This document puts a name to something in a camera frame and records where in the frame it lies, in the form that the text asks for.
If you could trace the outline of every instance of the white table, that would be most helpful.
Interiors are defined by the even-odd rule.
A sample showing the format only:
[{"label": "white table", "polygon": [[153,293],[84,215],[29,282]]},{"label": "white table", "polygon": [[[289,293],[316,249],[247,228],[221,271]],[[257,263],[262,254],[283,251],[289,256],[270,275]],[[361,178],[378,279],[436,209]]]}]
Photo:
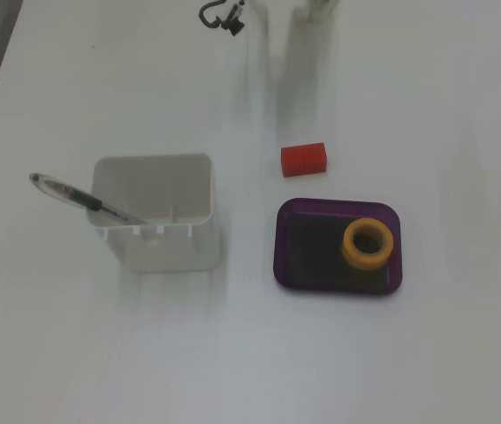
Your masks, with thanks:
[{"label": "white table", "polygon": [[[206,30],[201,4],[25,1],[0,72],[0,422],[501,422],[501,1],[345,0],[281,83],[257,25]],[[328,173],[283,179],[280,147],[318,141]],[[27,180],[201,151],[211,273],[127,274]],[[400,290],[280,288],[292,197],[395,208]]]}]

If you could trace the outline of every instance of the yellow ring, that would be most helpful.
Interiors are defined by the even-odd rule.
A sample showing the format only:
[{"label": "yellow ring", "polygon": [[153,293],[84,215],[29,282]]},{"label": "yellow ring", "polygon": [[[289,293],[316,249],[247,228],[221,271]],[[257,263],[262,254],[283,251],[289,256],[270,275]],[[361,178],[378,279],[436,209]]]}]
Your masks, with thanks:
[{"label": "yellow ring", "polygon": [[[368,235],[381,247],[375,254],[365,254],[354,245],[354,236]],[[390,259],[393,250],[393,235],[381,221],[373,218],[357,219],[346,227],[342,240],[342,255],[350,266],[363,271],[380,269]]]}]

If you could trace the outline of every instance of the tape roll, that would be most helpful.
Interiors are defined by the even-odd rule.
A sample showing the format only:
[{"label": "tape roll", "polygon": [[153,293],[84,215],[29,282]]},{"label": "tape roll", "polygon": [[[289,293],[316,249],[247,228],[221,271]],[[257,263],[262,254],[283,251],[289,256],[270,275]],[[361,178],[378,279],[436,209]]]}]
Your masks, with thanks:
[{"label": "tape roll", "polygon": [[341,249],[351,267],[363,271],[380,269],[390,259],[393,235],[377,219],[357,219],[346,228]]}]

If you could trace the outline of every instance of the white plastic cup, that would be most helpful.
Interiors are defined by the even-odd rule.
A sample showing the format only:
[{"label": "white plastic cup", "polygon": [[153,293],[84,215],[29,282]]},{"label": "white plastic cup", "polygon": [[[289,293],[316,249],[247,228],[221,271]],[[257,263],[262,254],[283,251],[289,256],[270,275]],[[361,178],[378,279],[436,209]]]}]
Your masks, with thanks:
[{"label": "white plastic cup", "polygon": [[213,166],[207,155],[105,157],[92,194],[148,224],[87,219],[120,263],[138,274],[213,269],[221,258]]}]

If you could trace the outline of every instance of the red cube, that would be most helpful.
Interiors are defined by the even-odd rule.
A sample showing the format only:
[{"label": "red cube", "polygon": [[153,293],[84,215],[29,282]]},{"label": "red cube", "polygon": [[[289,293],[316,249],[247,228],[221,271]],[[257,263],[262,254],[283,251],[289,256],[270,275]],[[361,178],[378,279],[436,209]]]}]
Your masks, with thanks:
[{"label": "red cube", "polygon": [[284,177],[317,174],[327,171],[327,152],[324,143],[282,148]]}]

